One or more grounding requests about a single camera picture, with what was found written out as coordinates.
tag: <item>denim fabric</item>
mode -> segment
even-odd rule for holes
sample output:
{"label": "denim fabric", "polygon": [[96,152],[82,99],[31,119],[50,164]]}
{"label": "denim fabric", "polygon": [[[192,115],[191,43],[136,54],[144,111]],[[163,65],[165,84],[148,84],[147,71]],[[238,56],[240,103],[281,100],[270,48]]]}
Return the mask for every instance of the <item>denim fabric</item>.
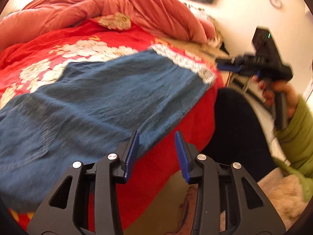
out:
{"label": "denim fabric", "polygon": [[153,50],[108,62],[70,63],[61,78],[0,110],[0,195],[34,211],[74,161],[96,162],[140,134],[144,155],[208,85]]}

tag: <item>black pants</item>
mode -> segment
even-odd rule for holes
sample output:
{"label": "black pants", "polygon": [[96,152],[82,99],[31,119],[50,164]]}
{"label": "black pants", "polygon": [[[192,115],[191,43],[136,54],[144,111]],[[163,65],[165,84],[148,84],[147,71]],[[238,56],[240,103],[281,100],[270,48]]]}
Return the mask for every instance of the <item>black pants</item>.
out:
{"label": "black pants", "polygon": [[239,162],[255,181],[276,168],[259,120],[240,93],[219,89],[214,112],[215,132],[202,153],[222,164]]}

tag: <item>silver screw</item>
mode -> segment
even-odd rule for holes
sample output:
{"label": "silver screw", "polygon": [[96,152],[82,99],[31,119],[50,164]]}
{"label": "silver screw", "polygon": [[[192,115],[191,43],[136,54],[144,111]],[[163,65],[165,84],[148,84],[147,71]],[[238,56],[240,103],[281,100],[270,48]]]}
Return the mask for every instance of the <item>silver screw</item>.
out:
{"label": "silver screw", "polygon": [[233,167],[235,169],[240,169],[241,168],[241,164],[240,163],[233,163]]}
{"label": "silver screw", "polygon": [[115,160],[116,158],[117,158],[117,154],[112,153],[108,155],[109,160]]}
{"label": "silver screw", "polygon": [[77,169],[81,166],[81,162],[73,162],[72,166],[73,168]]}
{"label": "silver screw", "polygon": [[197,158],[198,158],[199,160],[201,160],[201,161],[204,161],[207,157],[206,157],[206,155],[199,154],[199,155],[197,155]]}

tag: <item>pink quilt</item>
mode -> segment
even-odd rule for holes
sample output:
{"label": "pink quilt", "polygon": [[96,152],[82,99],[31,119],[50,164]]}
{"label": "pink quilt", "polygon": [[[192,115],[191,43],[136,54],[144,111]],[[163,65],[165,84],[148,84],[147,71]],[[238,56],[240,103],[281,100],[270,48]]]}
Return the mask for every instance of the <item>pink quilt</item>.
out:
{"label": "pink quilt", "polygon": [[214,37],[209,21],[199,21],[178,0],[34,0],[0,20],[0,52],[53,30],[119,11],[151,34],[206,43]]}

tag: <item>clock face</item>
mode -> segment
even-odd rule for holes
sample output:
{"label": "clock face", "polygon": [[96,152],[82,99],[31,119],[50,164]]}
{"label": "clock face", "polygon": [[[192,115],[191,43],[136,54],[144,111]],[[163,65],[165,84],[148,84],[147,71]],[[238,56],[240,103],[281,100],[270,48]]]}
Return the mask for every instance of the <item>clock face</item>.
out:
{"label": "clock face", "polygon": [[280,0],[270,0],[270,3],[276,9],[281,8],[281,1]]}

